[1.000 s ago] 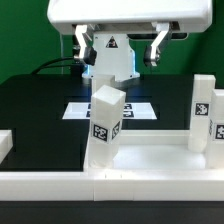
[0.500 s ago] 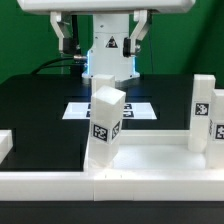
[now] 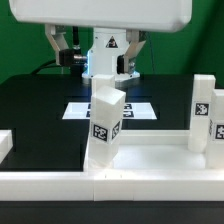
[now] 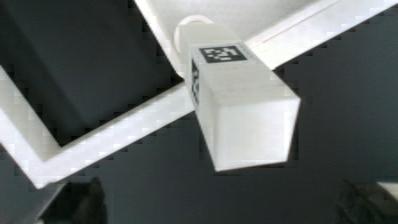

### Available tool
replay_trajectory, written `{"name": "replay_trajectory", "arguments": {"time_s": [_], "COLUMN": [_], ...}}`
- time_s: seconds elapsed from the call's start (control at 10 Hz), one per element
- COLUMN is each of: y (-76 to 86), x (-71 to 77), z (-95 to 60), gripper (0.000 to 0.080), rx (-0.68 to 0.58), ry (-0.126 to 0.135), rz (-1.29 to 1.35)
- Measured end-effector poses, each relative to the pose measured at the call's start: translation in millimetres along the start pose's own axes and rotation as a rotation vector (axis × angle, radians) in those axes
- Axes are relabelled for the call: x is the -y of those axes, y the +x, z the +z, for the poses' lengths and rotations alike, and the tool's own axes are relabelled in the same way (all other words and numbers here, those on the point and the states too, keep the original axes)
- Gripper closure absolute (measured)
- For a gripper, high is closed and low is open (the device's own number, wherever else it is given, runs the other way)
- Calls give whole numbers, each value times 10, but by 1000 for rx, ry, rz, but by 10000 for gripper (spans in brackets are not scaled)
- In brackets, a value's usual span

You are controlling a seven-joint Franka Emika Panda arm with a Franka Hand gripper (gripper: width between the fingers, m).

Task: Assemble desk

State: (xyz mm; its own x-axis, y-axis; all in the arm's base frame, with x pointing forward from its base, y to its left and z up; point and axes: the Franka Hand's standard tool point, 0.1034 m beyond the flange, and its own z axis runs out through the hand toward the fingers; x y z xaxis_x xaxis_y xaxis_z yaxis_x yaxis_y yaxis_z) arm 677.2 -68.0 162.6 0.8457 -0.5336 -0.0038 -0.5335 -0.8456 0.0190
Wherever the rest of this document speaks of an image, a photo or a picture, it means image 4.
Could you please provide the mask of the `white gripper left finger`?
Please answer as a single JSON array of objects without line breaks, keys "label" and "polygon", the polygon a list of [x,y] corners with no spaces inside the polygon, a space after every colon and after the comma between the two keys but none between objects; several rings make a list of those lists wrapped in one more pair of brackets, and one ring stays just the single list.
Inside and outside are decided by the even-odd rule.
[{"label": "white gripper left finger", "polygon": [[109,224],[105,190],[98,177],[86,182],[52,183],[43,191],[46,197],[23,224]]}]

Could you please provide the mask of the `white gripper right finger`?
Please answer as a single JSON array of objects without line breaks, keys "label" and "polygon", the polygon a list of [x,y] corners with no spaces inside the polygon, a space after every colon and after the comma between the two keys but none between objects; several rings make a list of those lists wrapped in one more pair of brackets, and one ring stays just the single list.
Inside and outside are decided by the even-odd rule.
[{"label": "white gripper right finger", "polygon": [[398,200],[377,183],[341,182],[336,224],[398,224]]}]

